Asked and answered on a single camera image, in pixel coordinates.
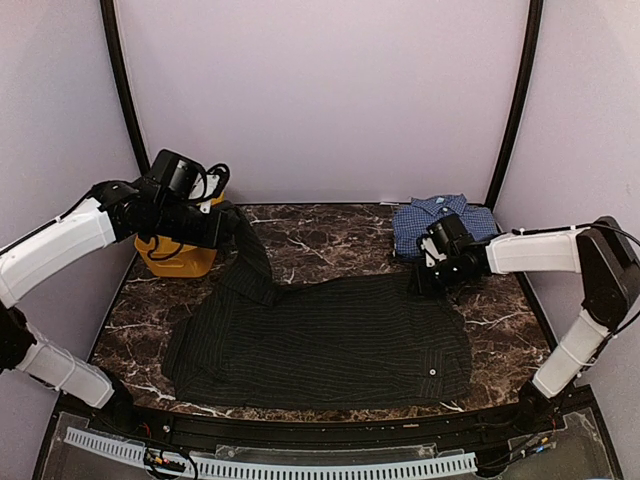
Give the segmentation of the black pinstriped long sleeve shirt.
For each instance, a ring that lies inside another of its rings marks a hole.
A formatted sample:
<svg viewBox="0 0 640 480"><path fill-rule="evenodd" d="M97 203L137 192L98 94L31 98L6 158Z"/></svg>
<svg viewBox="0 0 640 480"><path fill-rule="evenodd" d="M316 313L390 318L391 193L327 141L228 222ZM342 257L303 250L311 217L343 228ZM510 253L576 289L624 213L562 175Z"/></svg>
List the black pinstriped long sleeve shirt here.
<svg viewBox="0 0 640 480"><path fill-rule="evenodd" d="M168 342L161 371L179 400L345 410L469 394L463 318L444 295L411 294L411 271L280 285L246 216L236 249Z"/></svg>

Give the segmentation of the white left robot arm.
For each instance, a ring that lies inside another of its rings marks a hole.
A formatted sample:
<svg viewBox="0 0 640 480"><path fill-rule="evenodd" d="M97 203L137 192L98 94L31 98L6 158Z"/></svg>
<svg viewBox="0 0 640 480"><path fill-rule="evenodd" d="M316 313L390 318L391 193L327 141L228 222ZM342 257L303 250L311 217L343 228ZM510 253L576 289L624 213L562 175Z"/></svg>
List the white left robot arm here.
<svg viewBox="0 0 640 480"><path fill-rule="evenodd" d="M102 409L101 417L120 436L131 436L141 427L140 412L116 397L117 386L100 368L86 360L85 349L60 345L61 334L47 337L43 312L33 321L28 313L37 305L32 295L48 294L41 307L53 306L54 296L76 301L74 313L90 316L97 328L97 307L105 295L92 288L115 282L114 268L102 281L86 286L63 281L74 273L93 273L91 254L106 259L105 249L132 236L165 236L183 246L215 249L233 230L233 204L162 200L145 196L141 188L121 181L93 186L67 212L1 250L1 369L21 372L44 386Z"/></svg>

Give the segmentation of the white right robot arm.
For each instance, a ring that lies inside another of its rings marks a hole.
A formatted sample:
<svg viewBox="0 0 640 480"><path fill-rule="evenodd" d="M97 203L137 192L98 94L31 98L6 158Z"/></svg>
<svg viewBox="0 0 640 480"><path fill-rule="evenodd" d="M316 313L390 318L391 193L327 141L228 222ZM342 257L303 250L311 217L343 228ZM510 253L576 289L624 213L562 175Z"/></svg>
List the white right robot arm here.
<svg viewBox="0 0 640 480"><path fill-rule="evenodd" d="M442 218L419 235L419 286L443 290L482 277L552 277L573 287L576 317L556 332L548 358L518 393L510 424L534 432L570 385L639 318L639 239L612 216L591 222L514 229L476 240L462 220Z"/></svg>

